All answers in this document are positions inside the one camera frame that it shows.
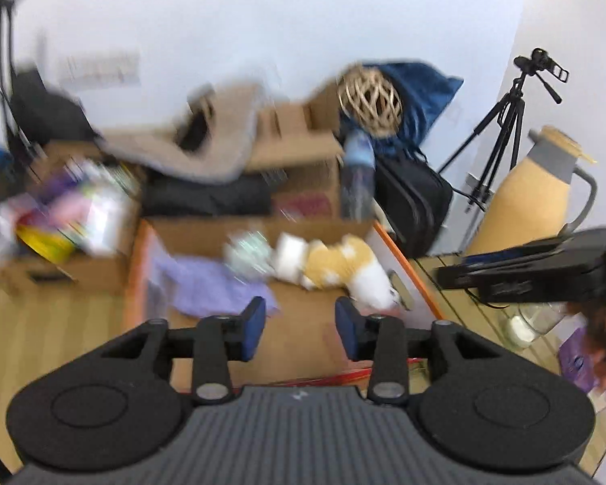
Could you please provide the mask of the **red cardboard pumpkin box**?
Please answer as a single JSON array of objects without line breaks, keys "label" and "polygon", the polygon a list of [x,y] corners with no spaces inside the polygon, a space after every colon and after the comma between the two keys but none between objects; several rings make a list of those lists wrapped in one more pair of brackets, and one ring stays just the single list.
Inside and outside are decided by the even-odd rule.
[{"label": "red cardboard pumpkin box", "polygon": [[[413,329],[426,329],[441,318],[430,285],[376,222],[154,218],[141,222],[135,238],[124,307],[126,329],[151,318],[164,318],[173,329],[195,325],[195,318],[181,314],[170,302],[175,285],[158,287],[167,278],[156,269],[158,260],[167,256],[219,259],[227,238],[247,229],[260,231],[269,242],[276,242],[283,232],[326,244],[334,244],[346,234],[361,236],[402,289],[406,306],[394,310],[394,315]],[[280,281],[271,284],[270,289],[277,310],[267,318],[252,361],[229,366],[234,386],[316,381],[351,384],[354,373],[369,368],[366,361],[352,363],[343,352],[335,329],[335,301],[340,290],[307,291]]]}]

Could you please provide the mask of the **blue water bottle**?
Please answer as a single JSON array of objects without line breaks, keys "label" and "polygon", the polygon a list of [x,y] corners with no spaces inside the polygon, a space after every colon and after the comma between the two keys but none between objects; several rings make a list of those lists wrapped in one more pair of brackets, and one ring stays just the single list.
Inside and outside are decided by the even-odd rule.
[{"label": "blue water bottle", "polygon": [[367,221],[373,217],[375,156],[370,137],[354,130],[343,145],[340,172],[340,211],[343,219]]}]

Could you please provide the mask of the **large open cardboard box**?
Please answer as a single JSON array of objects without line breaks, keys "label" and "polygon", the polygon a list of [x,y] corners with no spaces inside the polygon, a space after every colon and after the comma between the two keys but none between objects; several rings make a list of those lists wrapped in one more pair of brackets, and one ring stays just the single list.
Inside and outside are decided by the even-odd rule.
[{"label": "large open cardboard box", "polygon": [[[337,89],[338,84],[329,81],[306,102],[272,102],[265,90],[266,104],[258,113],[257,136],[243,173],[334,164],[341,154],[341,145],[335,137],[339,129]],[[129,129],[174,128],[130,127],[111,131],[105,136],[118,135]]]}]

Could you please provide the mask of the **dark blue velvet cloth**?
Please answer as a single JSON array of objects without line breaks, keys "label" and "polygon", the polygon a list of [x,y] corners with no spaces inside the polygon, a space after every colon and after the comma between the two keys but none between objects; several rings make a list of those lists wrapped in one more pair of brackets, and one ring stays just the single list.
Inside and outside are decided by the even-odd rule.
[{"label": "dark blue velvet cloth", "polygon": [[448,76],[429,63],[417,60],[359,63],[354,66],[380,69],[392,81],[403,102],[402,126],[393,137],[374,138],[343,114],[340,108],[341,126],[346,129],[359,128],[369,135],[378,156],[422,158],[421,145],[433,124],[462,88],[464,79]]}]

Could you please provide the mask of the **clear drinking glass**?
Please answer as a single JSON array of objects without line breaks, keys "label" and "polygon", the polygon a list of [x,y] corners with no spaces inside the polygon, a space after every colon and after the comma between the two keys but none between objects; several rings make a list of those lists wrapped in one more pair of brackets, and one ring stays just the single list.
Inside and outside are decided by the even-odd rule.
[{"label": "clear drinking glass", "polygon": [[568,316],[567,304],[563,302],[521,303],[505,318],[501,329],[510,344],[526,349]]}]

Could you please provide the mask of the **black trolley bag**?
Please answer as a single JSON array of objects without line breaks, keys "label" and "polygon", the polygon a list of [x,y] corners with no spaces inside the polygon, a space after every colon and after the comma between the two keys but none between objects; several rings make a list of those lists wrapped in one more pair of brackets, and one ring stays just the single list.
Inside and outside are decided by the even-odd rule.
[{"label": "black trolley bag", "polygon": [[50,91],[36,68],[15,72],[11,105],[21,131],[41,147],[54,140],[94,141],[99,137],[80,104],[65,93]]}]

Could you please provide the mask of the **white wall socket strip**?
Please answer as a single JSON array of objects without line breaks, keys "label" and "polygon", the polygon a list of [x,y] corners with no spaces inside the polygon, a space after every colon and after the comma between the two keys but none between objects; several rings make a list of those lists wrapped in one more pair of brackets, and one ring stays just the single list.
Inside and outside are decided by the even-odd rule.
[{"label": "white wall socket strip", "polygon": [[137,82],[140,60],[138,51],[72,55],[60,61],[58,80],[80,88]]}]

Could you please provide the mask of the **black suitcase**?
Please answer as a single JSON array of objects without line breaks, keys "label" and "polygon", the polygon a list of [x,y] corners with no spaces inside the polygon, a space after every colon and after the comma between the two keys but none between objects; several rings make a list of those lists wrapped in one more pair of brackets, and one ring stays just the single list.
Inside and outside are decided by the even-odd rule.
[{"label": "black suitcase", "polygon": [[453,190],[423,161],[378,156],[374,198],[395,233],[398,248],[406,257],[415,258],[425,256],[438,238]]}]

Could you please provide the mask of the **yellow white plush toy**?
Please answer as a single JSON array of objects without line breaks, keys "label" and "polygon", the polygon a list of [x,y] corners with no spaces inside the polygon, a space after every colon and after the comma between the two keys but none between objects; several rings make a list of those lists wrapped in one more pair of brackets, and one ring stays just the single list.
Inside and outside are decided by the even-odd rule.
[{"label": "yellow white plush toy", "polygon": [[309,290],[346,289],[361,307],[387,311],[400,302],[389,275],[369,244],[347,234],[329,247],[312,241],[301,273],[301,285]]}]

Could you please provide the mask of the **yellow thermos jug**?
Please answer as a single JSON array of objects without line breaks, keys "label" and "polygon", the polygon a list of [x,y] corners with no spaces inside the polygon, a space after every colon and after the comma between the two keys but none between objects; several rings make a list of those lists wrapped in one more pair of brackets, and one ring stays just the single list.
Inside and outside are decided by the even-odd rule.
[{"label": "yellow thermos jug", "polygon": [[[586,219],[597,198],[597,181],[582,168],[591,156],[574,139],[553,126],[529,132],[533,147],[509,172],[491,198],[466,256],[498,252],[532,241],[568,235]],[[571,179],[590,188],[579,215],[568,222]]]}]

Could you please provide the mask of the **purple tissue box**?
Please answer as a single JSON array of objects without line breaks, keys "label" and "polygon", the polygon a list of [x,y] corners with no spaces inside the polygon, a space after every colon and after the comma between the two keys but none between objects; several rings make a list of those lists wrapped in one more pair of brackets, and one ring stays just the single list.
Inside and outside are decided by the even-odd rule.
[{"label": "purple tissue box", "polygon": [[585,392],[591,400],[594,412],[600,413],[606,408],[606,391],[599,390],[599,382],[592,371],[591,359],[583,349],[583,337],[585,337],[585,329],[579,327],[560,344],[557,354],[560,374]]}]

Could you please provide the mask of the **woven rattan ball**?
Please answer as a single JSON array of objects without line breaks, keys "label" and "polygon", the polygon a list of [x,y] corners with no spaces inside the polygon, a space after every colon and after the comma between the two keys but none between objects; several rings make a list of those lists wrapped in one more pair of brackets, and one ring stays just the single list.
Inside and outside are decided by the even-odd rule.
[{"label": "woven rattan ball", "polygon": [[400,130],[403,102],[395,85],[380,69],[350,68],[340,78],[337,91],[343,114],[372,137],[389,138]]}]

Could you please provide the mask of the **small brown cardboard box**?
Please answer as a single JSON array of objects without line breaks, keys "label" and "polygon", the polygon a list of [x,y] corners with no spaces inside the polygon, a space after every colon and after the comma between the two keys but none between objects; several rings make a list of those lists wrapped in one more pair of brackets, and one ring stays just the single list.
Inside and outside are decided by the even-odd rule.
[{"label": "small brown cardboard box", "polygon": [[140,216],[143,174],[129,163],[65,156],[6,205],[14,250],[0,281],[17,291],[44,285],[119,292]]}]

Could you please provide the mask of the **purple knitted cloth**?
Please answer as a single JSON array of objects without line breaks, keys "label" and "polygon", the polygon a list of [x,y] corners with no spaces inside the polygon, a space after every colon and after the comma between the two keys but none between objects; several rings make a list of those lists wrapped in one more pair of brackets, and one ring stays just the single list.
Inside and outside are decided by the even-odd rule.
[{"label": "purple knitted cloth", "polygon": [[191,318],[240,315],[255,298],[265,301],[268,315],[279,311],[277,299],[264,281],[239,280],[218,259],[163,257],[151,266],[149,282],[157,287],[168,307]]}]

